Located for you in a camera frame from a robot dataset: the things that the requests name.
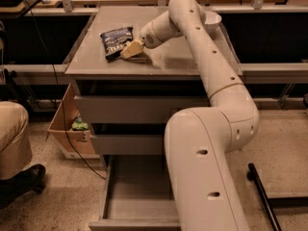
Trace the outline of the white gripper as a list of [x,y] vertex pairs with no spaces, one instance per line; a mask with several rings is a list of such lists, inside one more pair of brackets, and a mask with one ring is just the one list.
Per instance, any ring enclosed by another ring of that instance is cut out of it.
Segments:
[[134,57],[143,51],[143,45],[146,48],[153,49],[163,44],[163,42],[156,36],[151,23],[147,23],[141,28],[139,38],[141,40],[134,39],[122,44],[120,52],[121,60],[135,64],[146,63],[149,60],[148,58]]

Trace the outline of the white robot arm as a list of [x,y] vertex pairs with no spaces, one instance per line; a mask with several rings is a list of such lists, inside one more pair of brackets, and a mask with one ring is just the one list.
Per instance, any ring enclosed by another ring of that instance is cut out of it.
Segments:
[[195,0],[169,0],[122,50],[129,59],[183,36],[192,52],[208,107],[188,108],[167,122],[165,152],[182,231],[249,231],[225,154],[247,145],[259,126],[257,107],[206,29]]

